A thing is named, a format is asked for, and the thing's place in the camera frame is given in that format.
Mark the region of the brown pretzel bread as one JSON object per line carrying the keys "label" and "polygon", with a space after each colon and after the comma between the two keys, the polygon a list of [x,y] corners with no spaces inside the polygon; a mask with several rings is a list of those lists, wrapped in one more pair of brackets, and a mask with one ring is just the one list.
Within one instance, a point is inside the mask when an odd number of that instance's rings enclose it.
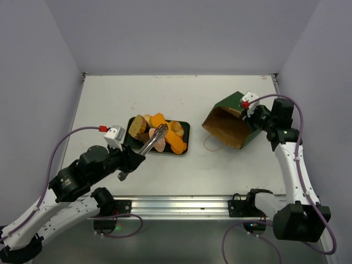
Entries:
{"label": "brown pretzel bread", "polygon": [[137,134],[137,139],[145,144],[150,139],[149,133]]}

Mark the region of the pink round bread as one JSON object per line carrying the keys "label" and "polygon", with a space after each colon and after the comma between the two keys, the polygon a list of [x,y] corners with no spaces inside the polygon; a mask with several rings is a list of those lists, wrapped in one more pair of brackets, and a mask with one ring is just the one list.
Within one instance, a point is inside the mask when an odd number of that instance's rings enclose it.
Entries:
{"label": "pink round bread", "polygon": [[[148,134],[149,134],[149,137],[150,137],[150,138],[153,136],[155,130],[156,130],[155,128],[150,128],[150,129],[149,129]],[[155,145],[154,145],[154,149],[155,149],[156,151],[158,151],[158,152],[163,152],[164,149],[165,149],[165,147],[166,147],[165,138],[161,138],[161,139],[158,140],[158,141],[155,143]]]}

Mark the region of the toasted bread slice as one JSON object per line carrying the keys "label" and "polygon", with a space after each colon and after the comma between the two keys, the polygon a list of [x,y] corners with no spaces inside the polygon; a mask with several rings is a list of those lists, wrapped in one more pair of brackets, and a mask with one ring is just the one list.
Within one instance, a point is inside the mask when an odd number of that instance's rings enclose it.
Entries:
{"label": "toasted bread slice", "polygon": [[137,139],[138,135],[143,134],[146,130],[147,122],[142,115],[137,115],[132,121],[128,133],[132,138]]}

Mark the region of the green paper bag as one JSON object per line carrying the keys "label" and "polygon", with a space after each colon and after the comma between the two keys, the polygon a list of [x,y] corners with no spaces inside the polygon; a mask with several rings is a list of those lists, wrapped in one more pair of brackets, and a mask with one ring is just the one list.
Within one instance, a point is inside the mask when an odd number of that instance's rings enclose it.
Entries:
{"label": "green paper bag", "polygon": [[243,96],[237,91],[216,103],[202,124],[212,136],[234,149],[242,149],[261,133],[243,120],[240,102]]}

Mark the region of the metal tongs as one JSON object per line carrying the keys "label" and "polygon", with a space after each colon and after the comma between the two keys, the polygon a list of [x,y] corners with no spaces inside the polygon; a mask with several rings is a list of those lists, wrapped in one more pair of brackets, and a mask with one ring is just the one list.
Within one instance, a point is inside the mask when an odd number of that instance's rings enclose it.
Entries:
{"label": "metal tongs", "polygon": [[[163,138],[166,133],[168,132],[168,127],[165,124],[161,124],[154,132],[153,136],[150,137],[150,139],[143,145],[141,149],[138,150],[138,154],[146,156],[148,152],[151,151],[152,148],[154,148],[155,143]],[[127,168],[126,169],[120,169],[120,173],[118,174],[118,179],[122,182],[124,181],[127,176],[130,174],[129,172],[129,160],[127,163]]]}

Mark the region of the small round bread roll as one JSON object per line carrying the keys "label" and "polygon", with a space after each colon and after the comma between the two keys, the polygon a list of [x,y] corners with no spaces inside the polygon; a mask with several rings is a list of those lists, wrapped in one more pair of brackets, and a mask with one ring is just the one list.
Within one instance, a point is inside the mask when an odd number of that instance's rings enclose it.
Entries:
{"label": "small round bread roll", "polygon": [[151,115],[146,114],[143,116],[144,120],[146,121],[146,124],[149,128],[154,128],[154,126],[151,123]]}

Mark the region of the long orange twisted bread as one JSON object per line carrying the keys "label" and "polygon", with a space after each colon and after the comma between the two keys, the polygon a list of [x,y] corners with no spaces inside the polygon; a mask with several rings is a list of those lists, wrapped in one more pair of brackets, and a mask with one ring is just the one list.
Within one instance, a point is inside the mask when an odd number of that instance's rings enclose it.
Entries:
{"label": "long orange twisted bread", "polygon": [[175,135],[175,133],[171,130],[170,123],[165,120],[163,114],[157,113],[156,115],[152,116],[151,123],[155,128],[159,127],[161,124],[165,124],[168,127],[168,132],[165,135],[165,140],[170,144],[170,147],[175,154],[181,155],[186,150],[187,144],[183,141],[183,138],[181,139]]}

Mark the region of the round glazed pastry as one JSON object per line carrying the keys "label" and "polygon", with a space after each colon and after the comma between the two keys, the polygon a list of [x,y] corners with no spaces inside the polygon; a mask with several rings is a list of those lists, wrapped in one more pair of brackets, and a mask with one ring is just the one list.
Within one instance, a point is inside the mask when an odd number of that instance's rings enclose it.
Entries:
{"label": "round glazed pastry", "polygon": [[182,139],[183,135],[184,135],[184,129],[183,129],[182,125],[178,121],[175,121],[175,120],[173,120],[169,123],[171,126],[171,130],[175,133],[175,135],[177,135],[178,137],[180,137]]}

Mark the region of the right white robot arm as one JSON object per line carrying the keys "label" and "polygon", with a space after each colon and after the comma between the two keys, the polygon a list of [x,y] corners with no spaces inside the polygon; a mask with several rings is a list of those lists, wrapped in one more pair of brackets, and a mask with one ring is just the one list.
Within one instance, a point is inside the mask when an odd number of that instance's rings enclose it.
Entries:
{"label": "right white robot arm", "polygon": [[269,190],[251,189],[246,196],[246,212],[252,216],[262,212],[269,217],[279,240],[315,243],[325,230],[331,211],[321,205],[309,180],[301,131],[292,128],[295,106],[287,98],[276,98],[272,108],[267,109],[259,100],[253,93],[244,95],[240,100],[241,114],[252,127],[266,132],[280,165],[286,200],[279,201]]}

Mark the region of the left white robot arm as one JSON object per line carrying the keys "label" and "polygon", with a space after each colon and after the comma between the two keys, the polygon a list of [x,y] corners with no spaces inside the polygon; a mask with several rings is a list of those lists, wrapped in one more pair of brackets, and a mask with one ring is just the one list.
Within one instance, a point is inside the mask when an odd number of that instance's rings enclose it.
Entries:
{"label": "left white robot arm", "polygon": [[27,263],[45,242],[77,223],[90,217],[113,218],[117,209],[112,194],[107,188],[92,191],[91,187],[115,171],[120,171],[118,178],[123,181],[144,160],[145,155],[129,146],[89,148],[59,171],[36,205],[1,230],[1,261]]}

